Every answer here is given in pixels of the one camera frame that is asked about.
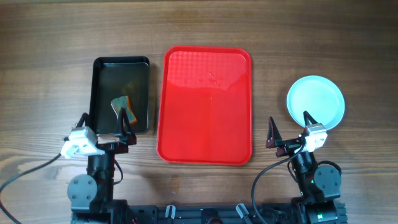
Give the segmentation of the orange green sponge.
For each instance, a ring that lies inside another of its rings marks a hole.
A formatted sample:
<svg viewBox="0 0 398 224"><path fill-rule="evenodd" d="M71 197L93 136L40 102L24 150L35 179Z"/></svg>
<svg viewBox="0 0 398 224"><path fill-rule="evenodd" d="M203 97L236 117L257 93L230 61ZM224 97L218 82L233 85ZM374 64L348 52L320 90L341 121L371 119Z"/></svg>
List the orange green sponge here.
<svg viewBox="0 0 398 224"><path fill-rule="evenodd" d="M119 98L115 98L111 101L111 107L116 113L116 117L119 117L119 112L122 108L125 109L127 113L127 118L129 120L130 125L137 123L137 118L133 113L131 102L128 96L120 96Z"/></svg>

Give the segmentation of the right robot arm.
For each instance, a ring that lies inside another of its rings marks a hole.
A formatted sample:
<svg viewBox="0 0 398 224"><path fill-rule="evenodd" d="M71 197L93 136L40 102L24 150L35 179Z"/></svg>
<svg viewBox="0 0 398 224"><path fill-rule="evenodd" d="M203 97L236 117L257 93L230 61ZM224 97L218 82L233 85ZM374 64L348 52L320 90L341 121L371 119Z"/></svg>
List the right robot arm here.
<svg viewBox="0 0 398 224"><path fill-rule="evenodd" d="M277 157L287 157L290 174L300 189L301 196L291 200L294 223L347 223L345 204L339 203L341 168L332 161L315 159L314 152L327 138L327 130L311 115L303 112L305 127L297 138L283 140L275 121L269 118L267 148L275 148Z"/></svg>

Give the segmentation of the white plate top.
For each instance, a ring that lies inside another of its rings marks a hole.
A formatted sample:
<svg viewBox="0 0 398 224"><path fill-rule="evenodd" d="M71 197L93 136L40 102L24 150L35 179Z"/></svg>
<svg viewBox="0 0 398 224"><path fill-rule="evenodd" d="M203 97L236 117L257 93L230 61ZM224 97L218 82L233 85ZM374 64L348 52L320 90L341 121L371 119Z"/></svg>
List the white plate top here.
<svg viewBox="0 0 398 224"><path fill-rule="evenodd" d="M292 119L302 127L305 126L304 111L327 130L339 125L345 113L341 90L329 79L318 75L298 79L287 93L286 105Z"/></svg>

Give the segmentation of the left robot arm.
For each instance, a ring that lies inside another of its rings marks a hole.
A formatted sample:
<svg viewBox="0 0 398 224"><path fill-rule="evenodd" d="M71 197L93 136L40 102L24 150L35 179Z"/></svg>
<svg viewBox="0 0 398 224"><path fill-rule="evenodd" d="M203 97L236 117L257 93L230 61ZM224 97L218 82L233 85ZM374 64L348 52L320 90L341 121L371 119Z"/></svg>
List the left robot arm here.
<svg viewBox="0 0 398 224"><path fill-rule="evenodd" d="M136 144L125 108L119 110L114 136L119 140L95 144L97 151L88 156L87 173L69 183L72 223L131 223L134 219L126 200L113 199L114 170L120 167L115 155L127 153Z"/></svg>

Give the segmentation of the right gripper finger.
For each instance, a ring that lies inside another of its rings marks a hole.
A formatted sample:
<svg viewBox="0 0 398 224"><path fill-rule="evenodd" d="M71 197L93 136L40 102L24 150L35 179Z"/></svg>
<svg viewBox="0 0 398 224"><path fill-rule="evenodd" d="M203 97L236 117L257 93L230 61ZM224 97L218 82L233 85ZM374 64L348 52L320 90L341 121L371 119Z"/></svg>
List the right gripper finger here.
<svg viewBox="0 0 398 224"><path fill-rule="evenodd" d="M268 125L269 125L269 130L267 134L266 148L272 149L280 147L282 145L283 140L279 130L277 129L275 121L271 116L269 117Z"/></svg>
<svg viewBox="0 0 398 224"><path fill-rule="evenodd" d="M318 124L318 122L310 115L308 111L303 112L303 118L305 122L305 127L313 126L314 124Z"/></svg>

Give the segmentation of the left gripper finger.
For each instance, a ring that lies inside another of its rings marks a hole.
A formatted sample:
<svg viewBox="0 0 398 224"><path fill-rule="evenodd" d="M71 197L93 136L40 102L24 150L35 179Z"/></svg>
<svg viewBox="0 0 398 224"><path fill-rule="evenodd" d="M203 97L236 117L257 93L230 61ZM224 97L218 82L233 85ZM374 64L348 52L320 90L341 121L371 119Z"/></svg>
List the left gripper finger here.
<svg viewBox="0 0 398 224"><path fill-rule="evenodd" d="M83 126L89 126L90 125L90 116L88 113L83 113L81 118L76 124L77 128L83 127Z"/></svg>
<svg viewBox="0 0 398 224"><path fill-rule="evenodd" d="M121 108L118 113L114 136L118 137L120 140L136 140L136 135L131 129L125 108Z"/></svg>

